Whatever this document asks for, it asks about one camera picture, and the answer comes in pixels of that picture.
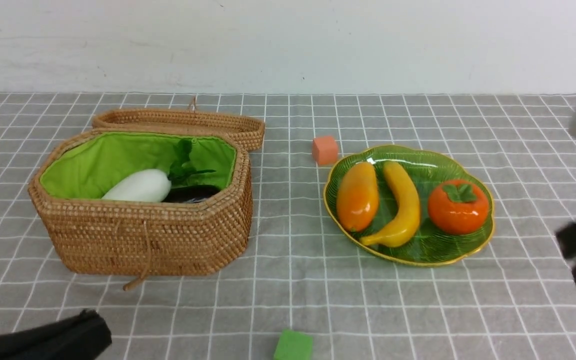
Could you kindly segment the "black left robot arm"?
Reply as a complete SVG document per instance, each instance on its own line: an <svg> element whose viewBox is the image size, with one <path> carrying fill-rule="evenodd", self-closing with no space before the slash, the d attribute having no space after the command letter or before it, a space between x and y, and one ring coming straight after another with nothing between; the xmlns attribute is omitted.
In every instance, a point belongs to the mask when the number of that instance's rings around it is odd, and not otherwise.
<svg viewBox="0 0 576 360"><path fill-rule="evenodd" d="M96 360L112 343L105 319L84 309L59 321L0 334L0 360Z"/></svg>

